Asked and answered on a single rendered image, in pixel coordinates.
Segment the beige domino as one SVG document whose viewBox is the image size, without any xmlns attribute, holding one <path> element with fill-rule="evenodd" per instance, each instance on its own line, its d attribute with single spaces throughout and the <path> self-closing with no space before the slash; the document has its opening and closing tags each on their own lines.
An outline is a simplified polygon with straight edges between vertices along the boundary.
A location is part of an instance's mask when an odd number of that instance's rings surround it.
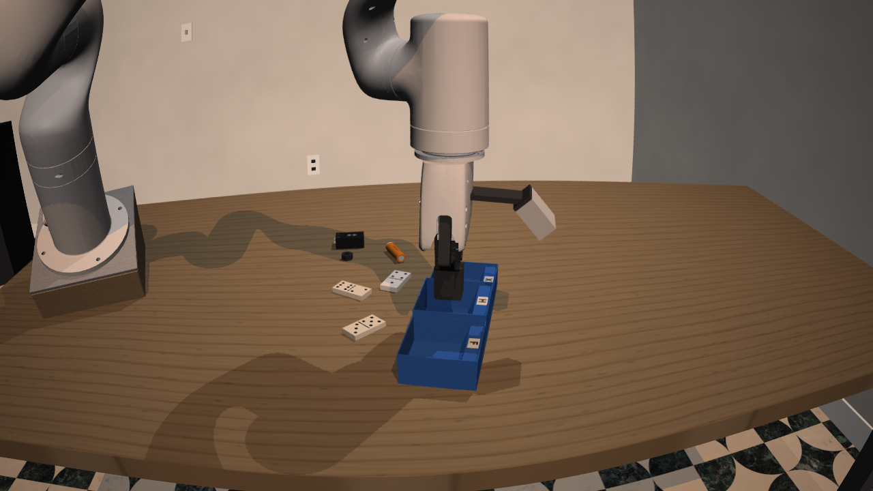
<svg viewBox="0 0 873 491">
<path fill-rule="evenodd" d="M 336 284 L 331 288 L 331 291 L 339 293 L 340 295 L 345 295 L 346 297 L 360 299 L 361 301 L 372 293 L 371 288 L 352 284 L 350 282 L 339 282 L 339 284 Z"/>
<path fill-rule="evenodd" d="M 355 323 L 352 323 L 351 325 L 343 327 L 342 332 L 356 341 L 369 335 L 369 333 L 382 329 L 383 327 L 386 327 L 386 321 L 379 319 L 372 314 L 364 319 L 355 321 Z"/>
</svg>

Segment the orange battery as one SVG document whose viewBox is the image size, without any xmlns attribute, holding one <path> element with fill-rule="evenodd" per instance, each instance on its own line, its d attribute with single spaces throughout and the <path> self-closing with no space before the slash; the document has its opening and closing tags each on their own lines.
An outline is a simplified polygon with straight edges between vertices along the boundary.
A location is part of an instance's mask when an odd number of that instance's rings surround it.
<svg viewBox="0 0 873 491">
<path fill-rule="evenodd" d="M 397 246 L 394 243 L 392 243 L 392 242 L 387 243 L 385 248 L 387 249 L 387 251 L 389 251 L 389 253 L 392 256 L 395 257 L 397 262 L 399 262 L 399 263 L 404 262 L 406 256 L 402 253 L 402 251 L 399 248 L 397 248 Z"/>
</svg>

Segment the blue three-compartment bin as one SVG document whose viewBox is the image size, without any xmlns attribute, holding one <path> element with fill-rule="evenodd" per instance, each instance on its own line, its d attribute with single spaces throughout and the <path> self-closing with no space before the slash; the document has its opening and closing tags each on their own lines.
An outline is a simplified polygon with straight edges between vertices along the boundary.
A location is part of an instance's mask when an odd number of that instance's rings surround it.
<svg viewBox="0 0 873 491">
<path fill-rule="evenodd" d="M 476 391 L 497 287 L 498 264 L 464 262 L 462 299 L 435 299 L 433 270 L 397 351 L 398 383 Z"/>
</svg>

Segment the white domino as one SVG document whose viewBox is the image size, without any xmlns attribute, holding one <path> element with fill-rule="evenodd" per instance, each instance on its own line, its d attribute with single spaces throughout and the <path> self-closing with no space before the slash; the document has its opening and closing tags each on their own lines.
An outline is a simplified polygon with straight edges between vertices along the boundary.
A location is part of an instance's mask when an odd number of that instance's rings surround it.
<svg viewBox="0 0 873 491">
<path fill-rule="evenodd" d="M 409 279 L 411 279 L 411 273 L 408 271 L 395 270 L 380 284 L 380 290 L 397 293 Z"/>
</svg>

